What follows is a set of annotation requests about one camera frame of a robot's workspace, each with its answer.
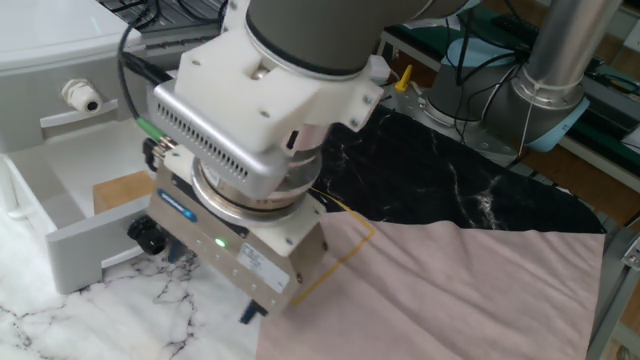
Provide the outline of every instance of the metal pole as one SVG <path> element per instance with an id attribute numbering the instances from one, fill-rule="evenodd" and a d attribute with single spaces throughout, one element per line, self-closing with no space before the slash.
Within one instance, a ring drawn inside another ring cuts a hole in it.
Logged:
<path id="1" fill-rule="evenodd" d="M 556 0 L 533 48 L 527 73 L 548 86 L 582 78 L 622 0 Z"/>

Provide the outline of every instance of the white plastic bin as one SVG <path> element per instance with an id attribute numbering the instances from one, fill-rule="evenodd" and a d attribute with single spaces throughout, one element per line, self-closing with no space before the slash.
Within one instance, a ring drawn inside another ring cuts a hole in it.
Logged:
<path id="1" fill-rule="evenodd" d="M 60 293 L 100 281 L 119 254 L 140 253 L 126 231 L 149 197 L 96 216 L 93 185 L 145 170 L 144 139 L 133 120 L 112 121 L 9 155 L 19 209 L 47 244 Z"/>

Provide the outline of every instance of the green cable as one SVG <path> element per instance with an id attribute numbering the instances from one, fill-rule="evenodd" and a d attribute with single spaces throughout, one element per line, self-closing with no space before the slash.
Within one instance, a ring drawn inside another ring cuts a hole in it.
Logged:
<path id="1" fill-rule="evenodd" d="M 164 136 L 162 130 L 158 129 L 155 125 L 153 125 L 143 117 L 139 117 L 136 120 L 136 124 L 138 124 L 138 126 L 140 126 L 140 128 L 144 130 L 144 132 L 146 132 L 147 135 L 149 135 L 149 137 L 151 137 L 156 142 L 160 141 L 160 138 Z"/>

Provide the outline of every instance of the white plastic casing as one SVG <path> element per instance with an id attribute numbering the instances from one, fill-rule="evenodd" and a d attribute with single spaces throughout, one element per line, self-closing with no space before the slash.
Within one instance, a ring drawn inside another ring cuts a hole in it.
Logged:
<path id="1" fill-rule="evenodd" d="M 354 131 L 369 119 L 383 90 L 369 80 L 371 64 L 356 77 L 332 81 L 270 63 L 244 27 L 182 55 L 175 91 L 240 146 L 260 153 L 280 145 L 302 125 L 343 123 Z"/>

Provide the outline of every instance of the stainless steel cylinder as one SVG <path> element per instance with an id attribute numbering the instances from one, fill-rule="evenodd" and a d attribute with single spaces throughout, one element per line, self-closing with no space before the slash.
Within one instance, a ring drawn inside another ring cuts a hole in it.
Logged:
<path id="1" fill-rule="evenodd" d="M 569 86 L 580 81 L 621 2 L 552 2 L 526 68 L 529 76 L 547 86 Z"/>
<path id="2" fill-rule="evenodd" d="M 276 191 L 266 199 L 251 199 L 230 186 L 204 164 L 199 172 L 208 186 L 231 204 L 252 211 L 274 212 L 292 206 L 313 185 L 320 174 L 322 156 L 320 148 L 296 153 L 289 164 L 289 171 Z"/>

